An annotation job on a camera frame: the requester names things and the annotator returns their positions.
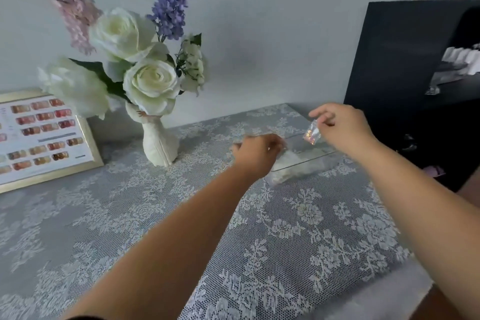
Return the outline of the person's left hand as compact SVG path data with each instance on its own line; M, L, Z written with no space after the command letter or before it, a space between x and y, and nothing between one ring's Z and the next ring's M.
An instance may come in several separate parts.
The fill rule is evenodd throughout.
M231 147L233 167L255 181L265 177L286 143L277 134L246 135Z

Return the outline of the person's right hand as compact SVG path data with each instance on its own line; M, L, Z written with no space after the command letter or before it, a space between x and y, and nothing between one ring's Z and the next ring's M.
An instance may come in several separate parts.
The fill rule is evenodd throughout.
M363 111L351 105L337 103L335 125L322 127L319 131L330 145L356 161L380 146Z

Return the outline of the small iridescent glitter packet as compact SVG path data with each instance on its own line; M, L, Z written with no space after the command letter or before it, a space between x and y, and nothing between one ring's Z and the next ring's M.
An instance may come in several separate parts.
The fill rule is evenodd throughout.
M316 119L314 119L305 131L303 135L303 140L311 145L315 145L318 141L321 140L321 138L322 135L318 129L318 122Z

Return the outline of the person's left forearm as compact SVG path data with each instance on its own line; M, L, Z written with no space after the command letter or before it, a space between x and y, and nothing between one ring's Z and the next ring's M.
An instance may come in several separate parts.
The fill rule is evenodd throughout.
M61 320L176 320L247 190L271 168L236 162L151 228Z

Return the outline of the person's right forearm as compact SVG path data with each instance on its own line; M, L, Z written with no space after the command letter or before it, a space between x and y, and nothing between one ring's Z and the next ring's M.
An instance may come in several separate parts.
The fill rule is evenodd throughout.
M480 208L375 139L349 156L435 284L466 319L480 320Z

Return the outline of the clear bag of white pieces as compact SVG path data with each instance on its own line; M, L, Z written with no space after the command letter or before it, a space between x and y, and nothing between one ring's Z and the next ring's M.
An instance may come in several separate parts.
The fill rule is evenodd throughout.
M305 157L303 153L287 149L277 156L265 180L271 187L275 187L293 178L306 175L310 161L312 158Z

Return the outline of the clear acrylic plate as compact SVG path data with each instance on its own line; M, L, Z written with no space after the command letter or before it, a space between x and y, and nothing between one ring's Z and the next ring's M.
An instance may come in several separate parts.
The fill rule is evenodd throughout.
M309 162L307 174L318 173L330 170L336 167L341 159L341 155L335 148L330 146L323 138L315 145L311 145L303 140L304 133L288 136L284 139L285 150L300 152L305 157L312 158Z

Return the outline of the black storage cabinet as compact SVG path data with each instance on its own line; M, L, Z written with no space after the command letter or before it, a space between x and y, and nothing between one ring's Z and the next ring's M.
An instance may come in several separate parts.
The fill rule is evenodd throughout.
M374 135L417 167L439 167L452 191L480 166L480 72L455 75L447 48L480 43L480 0L370 2L344 103L362 110Z

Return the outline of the small white blossom cluster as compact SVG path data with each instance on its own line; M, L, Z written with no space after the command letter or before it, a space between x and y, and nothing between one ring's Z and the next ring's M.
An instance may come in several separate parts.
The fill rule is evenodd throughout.
M201 45L201 33L186 35L176 54L176 71L180 73L181 92L194 93L197 97L207 80Z

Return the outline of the grey white lace tablecloth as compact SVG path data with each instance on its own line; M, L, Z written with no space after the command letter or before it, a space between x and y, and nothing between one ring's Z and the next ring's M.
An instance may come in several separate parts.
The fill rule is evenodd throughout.
M53 320L157 222L231 164L245 134L290 137L286 104L175 129L179 157L153 166L142 140L104 145L105 166L0 195L0 320ZM178 320L292 320L374 283L411 257L367 175L347 157L240 200Z

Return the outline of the white dress-shaped vase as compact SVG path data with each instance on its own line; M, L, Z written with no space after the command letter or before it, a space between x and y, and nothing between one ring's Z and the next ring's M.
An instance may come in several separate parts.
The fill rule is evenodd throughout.
M161 117L147 115L137 105L125 102L130 118L143 129L142 146L147 160L154 166L170 167L178 156L179 139L165 129Z

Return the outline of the small pink item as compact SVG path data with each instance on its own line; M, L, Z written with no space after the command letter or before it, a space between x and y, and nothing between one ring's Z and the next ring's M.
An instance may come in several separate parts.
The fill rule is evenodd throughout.
M446 174L444 169L438 165L429 165L422 170L431 178L438 178Z

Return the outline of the row of white nail tips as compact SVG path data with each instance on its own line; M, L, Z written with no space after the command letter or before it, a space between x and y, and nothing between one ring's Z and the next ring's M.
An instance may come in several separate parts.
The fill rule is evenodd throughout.
M480 74L480 42L471 48L448 47L441 62L447 64L447 70L452 70L456 76Z

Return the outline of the purple flower sprig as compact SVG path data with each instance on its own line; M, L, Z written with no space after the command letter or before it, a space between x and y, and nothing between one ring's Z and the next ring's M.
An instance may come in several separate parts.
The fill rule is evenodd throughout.
M188 0L154 0L151 14L146 18L154 23L158 41L183 37L187 7Z

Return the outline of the large open white rose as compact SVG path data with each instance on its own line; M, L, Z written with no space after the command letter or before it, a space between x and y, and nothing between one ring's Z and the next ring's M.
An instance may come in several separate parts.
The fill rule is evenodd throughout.
M145 58L155 45L156 27L145 16L114 8L89 27L89 42L110 60L135 63Z

